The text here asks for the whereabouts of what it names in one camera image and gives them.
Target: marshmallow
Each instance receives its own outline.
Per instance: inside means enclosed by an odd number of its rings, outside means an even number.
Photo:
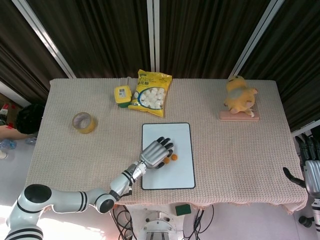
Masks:
[[[152,92],[150,93],[149,97],[155,98],[155,97],[156,97],[156,94],[157,94],[156,92],[152,91]]]
[[[155,103],[157,101],[156,96],[152,96],[152,95],[150,95],[148,99],[149,99],[150,103]]]
[[[165,89],[162,87],[159,87],[158,94],[164,94],[164,93],[165,93]]]
[[[142,104],[142,106],[147,108],[150,105],[150,102],[149,102],[149,100],[146,99],[145,101],[141,101],[141,104]]]
[[[140,100],[144,101],[144,100],[146,100],[146,98],[147,98],[146,95],[144,93],[142,93],[140,96]]]
[[[161,100],[155,101],[154,105],[156,109],[161,109],[162,108]]]
[[[150,90],[145,90],[143,93],[144,93],[144,95],[149,96],[151,92],[150,92]]]
[[[156,105],[155,105],[155,103],[154,103],[154,102],[150,102],[149,107],[150,107],[151,109],[155,109],[155,108],[156,108]]]
[[[163,100],[165,98],[165,94],[164,93],[160,93],[156,96],[157,99],[159,100]]]
[[[157,94],[157,92],[158,92],[158,90],[154,90],[154,89],[152,89],[151,94],[152,94],[152,95],[156,95],[156,94]]]

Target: snack bag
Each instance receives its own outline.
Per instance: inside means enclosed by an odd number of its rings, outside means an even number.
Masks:
[[[138,75],[138,86],[128,108],[163,117],[164,102],[172,76],[141,69]]]

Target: small orange ball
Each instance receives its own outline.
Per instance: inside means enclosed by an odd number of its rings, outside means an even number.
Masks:
[[[177,159],[178,159],[178,155],[172,154],[171,159],[172,159],[173,161],[177,160]]]
[[[164,162],[165,164],[168,164],[168,163],[170,163],[170,159],[169,159],[168,157],[165,157],[164,160],[163,160],[163,162]]]

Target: black cable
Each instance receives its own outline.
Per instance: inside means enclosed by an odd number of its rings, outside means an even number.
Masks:
[[[210,227],[210,225],[212,224],[212,222],[214,220],[215,208],[213,205],[211,205],[211,207],[212,207],[212,217],[211,217],[211,220],[210,220],[208,226],[203,231],[201,231],[201,220],[202,220],[202,217],[203,217],[205,211],[198,210],[198,212],[196,213],[196,216],[194,218],[194,221],[193,221],[193,231],[192,231],[191,235],[185,236],[185,234],[183,234],[182,240],[190,240],[193,235],[195,236],[195,240],[201,240],[199,237],[199,234],[203,234]]]
[[[119,237],[118,237],[118,240],[120,240],[120,237],[122,237],[122,240],[132,240],[133,237],[135,237],[135,239],[137,239],[137,237],[135,236],[134,234],[134,227],[133,227],[133,221],[132,221],[132,217],[131,217],[131,214],[129,212],[129,210],[127,209],[126,206],[124,206],[124,210],[121,210],[120,212],[117,213],[117,215],[115,214],[115,209],[112,210],[112,219],[116,225],[116,227],[118,228],[118,231],[119,231]],[[125,225],[122,225],[120,222],[119,222],[119,216],[120,214],[126,214],[128,213],[130,215],[130,219],[128,220],[128,222],[125,224]],[[130,236],[130,238],[128,239],[127,236],[126,236],[126,233],[127,231],[131,231],[132,233],[132,236]]]

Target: stuffed toy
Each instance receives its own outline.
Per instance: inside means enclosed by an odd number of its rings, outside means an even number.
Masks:
[[[252,118],[255,116],[251,107],[255,104],[256,88],[247,87],[246,81],[242,76],[233,76],[226,84],[227,98],[224,105],[229,108],[230,113],[237,114],[245,112]]]

